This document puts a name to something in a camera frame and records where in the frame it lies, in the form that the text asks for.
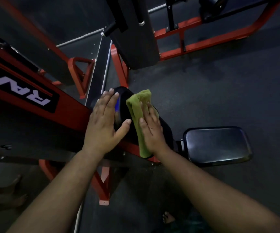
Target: black label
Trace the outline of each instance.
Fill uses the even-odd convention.
[[[31,78],[31,76],[26,74],[23,74],[22,76],[28,80]],[[33,83],[51,93],[53,96],[45,94],[38,88],[35,88],[34,86],[0,68],[0,90],[12,94],[50,113],[54,113],[59,101],[59,94],[47,87],[44,87],[44,85],[36,80],[33,80]]]

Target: forearm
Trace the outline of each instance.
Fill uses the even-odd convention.
[[[7,233],[68,231],[98,165],[97,157],[93,153],[77,153]]]
[[[177,153],[157,155],[191,203],[216,232],[277,232],[280,218]]]

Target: foot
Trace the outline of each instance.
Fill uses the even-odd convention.
[[[18,175],[18,177],[15,180],[13,180],[13,183],[10,186],[5,188],[5,193],[12,194],[15,191],[15,189],[18,188],[18,185],[19,185],[21,179],[22,179],[22,176]]]
[[[20,206],[22,206],[25,201],[27,200],[27,195],[24,194],[23,196],[20,196],[19,198],[11,201],[10,203],[8,203],[7,205],[9,206],[9,208],[19,208]]]
[[[163,214],[163,222],[165,224],[168,224],[168,223],[172,223],[174,222],[176,219],[169,213],[169,212],[165,212]]]

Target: hand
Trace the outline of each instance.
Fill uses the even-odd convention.
[[[111,88],[109,92],[104,91],[97,101],[87,125],[84,146],[82,151],[100,158],[110,152],[127,134],[131,120],[127,119],[115,132],[114,114],[115,104],[119,98],[119,93],[115,93]]]
[[[140,118],[139,124],[144,135],[146,147],[153,155],[158,155],[169,149],[165,137],[163,135],[163,128],[160,125],[160,120],[157,118],[152,105],[148,102],[148,111],[143,108],[141,102],[144,119]]]

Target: green towel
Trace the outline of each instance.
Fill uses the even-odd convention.
[[[142,134],[141,127],[139,125],[139,119],[143,118],[143,112],[141,109],[140,101],[142,101],[144,109],[148,111],[146,103],[151,102],[151,96],[152,96],[152,94],[151,94],[150,90],[144,90],[137,94],[134,94],[126,101],[129,112],[131,114],[131,118],[133,120],[133,124],[135,125],[136,132],[138,135],[140,156],[142,158],[148,158],[152,154],[150,153],[150,151],[147,149],[147,147],[145,145],[144,136]],[[154,108],[154,110],[155,110],[157,117],[159,117],[157,110],[155,108]]]

